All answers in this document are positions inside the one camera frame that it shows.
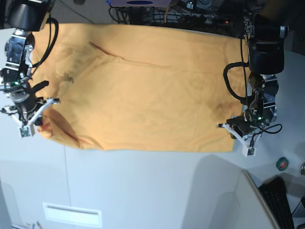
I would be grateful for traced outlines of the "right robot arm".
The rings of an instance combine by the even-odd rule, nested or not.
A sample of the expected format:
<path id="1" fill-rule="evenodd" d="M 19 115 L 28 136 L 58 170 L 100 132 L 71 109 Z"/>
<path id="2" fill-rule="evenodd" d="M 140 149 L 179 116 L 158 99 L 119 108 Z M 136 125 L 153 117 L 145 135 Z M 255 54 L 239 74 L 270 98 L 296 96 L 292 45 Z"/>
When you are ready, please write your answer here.
<path id="1" fill-rule="evenodd" d="M 53 0 L 15 0 L 9 11 L 8 24 L 15 30 L 5 45 L 7 60 L 0 71 L 0 90 L 14 105 L 2 108 L 1 112 L 16 118 L 21 128 L 42 125 L 43 111 L 55 102 L 54 99 L 36 96 L 39 90 L 49 85 L 48 81 L 34 86 L 29 83 L 57 40 L 59 25 L 51 17 L 54 3 Z M 41 59 L 32 63 L 31 55 L 35 48 L 33 33 L 41 31 L 46 24 L 54 24 L 54 37 L 49 39 L 50 43 Z"/>

